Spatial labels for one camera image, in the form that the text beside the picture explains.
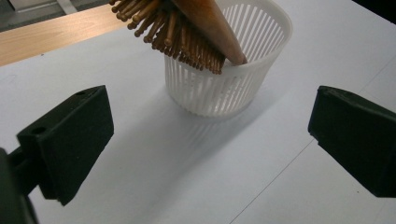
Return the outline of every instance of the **wooden brush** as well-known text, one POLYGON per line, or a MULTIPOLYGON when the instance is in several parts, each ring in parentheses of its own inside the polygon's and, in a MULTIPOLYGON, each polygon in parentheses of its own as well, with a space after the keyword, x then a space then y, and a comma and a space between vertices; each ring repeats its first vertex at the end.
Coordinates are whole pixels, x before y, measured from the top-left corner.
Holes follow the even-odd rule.
POLYGON ((119 20, 130 21, 128 29, 137 29, 136 37, 150 27, 145 43, 194 68, 221 74, 226 58, 235 65, 247 62, 214 0, 110 0, 109 4, 119 20))

